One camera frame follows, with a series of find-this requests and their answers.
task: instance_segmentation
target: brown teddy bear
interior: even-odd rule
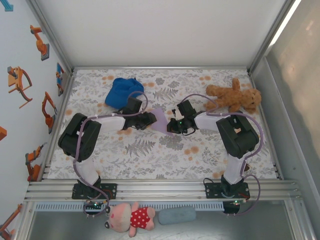
[[[218,97],[215,100],[218,107],[229,107],[230,113],[237,112],[243,106],[248,113],[253,114],[261,103],[261,93],[255,88],[241,91],[240,82],[237,77],[232,79],[232,87],[209,85],[205,91],[209,96]],[[207,110],[211,110],[216,105],[209,101],[205,107]]]

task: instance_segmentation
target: patterned mat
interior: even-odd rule
[[[231,87],[233,77],[239,78],[243,90],[252,87],[245,69],[78,70],[60,134],[75,113],[93,116],[115,110],[104,103],[115,78],[136,78],[144,85],[148,96],[147,110],[162,108],[170,119],[173,117],[171,110],[185,96],[192,93],[205,95],[209,84]],[[196,96],[189,100],[197,111],[205,110],[206,99]],[[251,116],[263,125],[258,112]],[[227,165],[227,152],[220,135],[210,130],[198,130],[190,136],[176,134],[174,137],[150,128],[107,132],[100,134],[92,158],[102,179],[217,179]],[[48,178],[75,179],[72,160],[57,145]],[[258,178],[276,178],[266,140],[259,154],[248,159],[248,164],[248,172]]]

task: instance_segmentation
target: pink stuffed toy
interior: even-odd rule
[[[138,202],[135,202],[132,208],[129,203],[108,206],[105,211],[109,220],[105,222],[105,227],[107,229],[111,228],[118,233],[124,233],[129,230],[130,238],[136,235],[137,228],[148,231],[154,229],[155,209],[152,207],[138,208],[138,206]]]

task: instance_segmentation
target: blue pillow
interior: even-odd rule
[[[135,78],[116,78],[104,102],[115,109],[121,109],[127,105],[129,95],[135,91],[145,92],[144,86]],[[141,93],[135,93],[131,97],[139,95]]]

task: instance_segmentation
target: teddy bear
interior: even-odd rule
[[[105,211],[109,220],[104,223],[104,226],[118,233],[124,233],[129,230],[130,238],[136,235],[137,228],[151,231],[155,228],[153,220],[156,215],[155,209],[152,207],[138,207],[138,202],[135,202],[132,208],[129,203],[108,206]]]
[[[261,93],[255,88],[241,91],[237,77],[232,79],[232,87],[209,85],[205,91],[207,95],[217,97],[214,101],[219,108],[229,107],[230,113],[239,111],[240,107],[243,106],[248,113],[253,114],[261,103]],[[207,111],[215,107],[216,105],[211,101],[205,105]]]

